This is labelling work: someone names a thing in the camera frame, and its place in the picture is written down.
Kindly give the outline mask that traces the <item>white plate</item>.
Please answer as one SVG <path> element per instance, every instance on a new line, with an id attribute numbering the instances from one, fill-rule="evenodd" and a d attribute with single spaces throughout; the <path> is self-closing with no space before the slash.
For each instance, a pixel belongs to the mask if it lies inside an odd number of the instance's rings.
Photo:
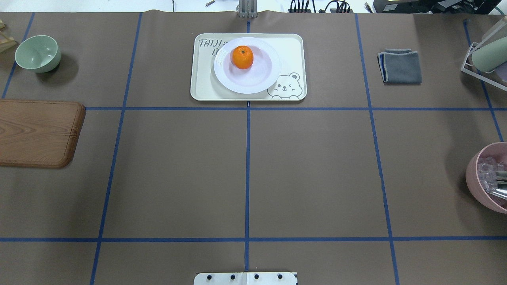
<path id="1" fill-rule="evenodd" d="M 234 50 L 246 46 L 252 52 L 252 64 L 242 69 L 233 62 Z M 239 37 L 230 40 L 219 49 L 213 63 L 219 83 L 228 90 L 240 94 L 255 94 L 269 89 L 281 74 L 278 52 L 265 40 Z"/>

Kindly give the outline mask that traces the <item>orange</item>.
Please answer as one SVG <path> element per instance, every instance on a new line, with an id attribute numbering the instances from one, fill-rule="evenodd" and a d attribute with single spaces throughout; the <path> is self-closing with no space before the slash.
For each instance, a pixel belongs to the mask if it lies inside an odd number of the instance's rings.
<path id="1" fill-rule="evenodd" d="M 254 62 L 254 53 L 250 47 L 237 46 L 231 53 L 231 62 L 241 70 L 249 69 Z"/>

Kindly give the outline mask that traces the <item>cream bear tray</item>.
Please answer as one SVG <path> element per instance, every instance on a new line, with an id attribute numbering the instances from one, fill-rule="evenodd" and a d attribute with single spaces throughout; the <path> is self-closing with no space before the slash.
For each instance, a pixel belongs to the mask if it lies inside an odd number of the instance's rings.
<path id="1" fill-rule="evenodd" d="M 219 83 L 214 58 L 221 47 L 239 37 L 260 38 L 278 52 L 281 74 L 269 89 L 240 94 Z M 307 95 L 303 40 L 297 34 L 200 34 L 194 43 L 190 94 L 198 101 L 300 101 Z"/>

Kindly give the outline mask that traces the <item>black power strip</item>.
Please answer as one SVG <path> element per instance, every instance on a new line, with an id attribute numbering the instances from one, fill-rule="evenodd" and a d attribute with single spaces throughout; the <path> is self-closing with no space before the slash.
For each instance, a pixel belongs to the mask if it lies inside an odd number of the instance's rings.
<path id="1" fill-rule="evenodd" d="M 286 11 L 288 13 L 353 13 L 353 9 L 347 0 L 290 0 Z"/>

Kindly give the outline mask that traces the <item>folded grey cloth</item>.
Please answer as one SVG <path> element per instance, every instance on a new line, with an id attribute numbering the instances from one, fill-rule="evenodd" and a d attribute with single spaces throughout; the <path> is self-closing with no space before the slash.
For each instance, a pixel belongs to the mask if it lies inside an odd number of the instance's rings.
<path id="1" fill-rule="evenodd" d="M 386 84 L 422 83 L 418 51 L 411 49 L 386 49 L 377 54 L 381 77 Z"/>

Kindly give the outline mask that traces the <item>wooden cutting board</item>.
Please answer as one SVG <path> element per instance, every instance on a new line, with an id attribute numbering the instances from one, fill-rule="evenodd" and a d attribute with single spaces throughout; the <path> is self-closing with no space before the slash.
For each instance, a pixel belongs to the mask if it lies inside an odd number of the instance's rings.
<path id="1" fill-rule="evenodd" d="M 74 157 L 85 114 L 78 102 L 2 99 L 1 166 L 67 166 Z"/>

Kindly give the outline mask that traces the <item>green bowl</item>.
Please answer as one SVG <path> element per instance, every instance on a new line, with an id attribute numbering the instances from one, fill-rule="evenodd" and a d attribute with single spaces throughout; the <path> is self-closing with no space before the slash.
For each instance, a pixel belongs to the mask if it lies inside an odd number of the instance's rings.
<path id="1" fill-rule="evenodd" d="M 15 51 L 15 62 L 25 70 L 45 73 L 58 66 L 61 56 L 60 45 L 54 38 L 37 35 L 20 43 Z"/>

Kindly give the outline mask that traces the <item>metal scoop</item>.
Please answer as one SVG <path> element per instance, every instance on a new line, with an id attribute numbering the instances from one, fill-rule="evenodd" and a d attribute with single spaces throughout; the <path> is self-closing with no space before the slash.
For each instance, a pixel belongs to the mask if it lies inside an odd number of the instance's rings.
<path id="1" fill-rule="evenodd" d="M 506 185 L 507 185 L 506 176 L 489 177 L 486 180 L 485 191 L 493 196 L 507 200 Z"/>

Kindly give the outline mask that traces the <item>green cup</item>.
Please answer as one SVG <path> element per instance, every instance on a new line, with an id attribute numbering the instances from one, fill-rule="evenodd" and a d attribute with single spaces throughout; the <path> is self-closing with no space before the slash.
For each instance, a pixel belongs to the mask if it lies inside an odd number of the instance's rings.
<path id="1" fill-rule="evenodd" d="M 471 61 L 480 72 L 492 72 L 507 61 L 507 38 L 480 47 L 472 53 Z"/>

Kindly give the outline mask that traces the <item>wooden mug rack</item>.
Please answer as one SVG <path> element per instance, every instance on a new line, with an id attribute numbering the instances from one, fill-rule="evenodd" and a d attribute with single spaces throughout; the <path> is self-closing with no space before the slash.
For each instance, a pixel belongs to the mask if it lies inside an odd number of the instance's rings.
<path id="1" fill-rule="evenodd" d="M 13 37 L 7 36 L 2 29 L 6 28 L 6 24 L 0 21 L 0 53 L 7 51 L 8 49 L 17 45 L 16 40 Z"/>

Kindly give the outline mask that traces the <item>aluminium frame post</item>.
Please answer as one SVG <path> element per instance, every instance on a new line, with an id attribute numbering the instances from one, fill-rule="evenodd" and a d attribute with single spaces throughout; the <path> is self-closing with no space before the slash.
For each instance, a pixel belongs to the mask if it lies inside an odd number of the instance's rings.
<path id="1" fill-rule="evenodd" d="M 237 6 L 238 17 L 241 19 L 254 19 L 258 16 L 257 0 L 239 0 Z"/>

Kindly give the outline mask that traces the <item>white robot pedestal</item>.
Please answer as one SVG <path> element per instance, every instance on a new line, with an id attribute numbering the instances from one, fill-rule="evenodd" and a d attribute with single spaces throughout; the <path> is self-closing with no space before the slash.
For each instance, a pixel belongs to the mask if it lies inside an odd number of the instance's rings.
<path id="1" fill-rule="evenodd" d="M 297 285 L 297 273 L 281 272 L 221 272 L 200 273 L 194 285 Z"/>

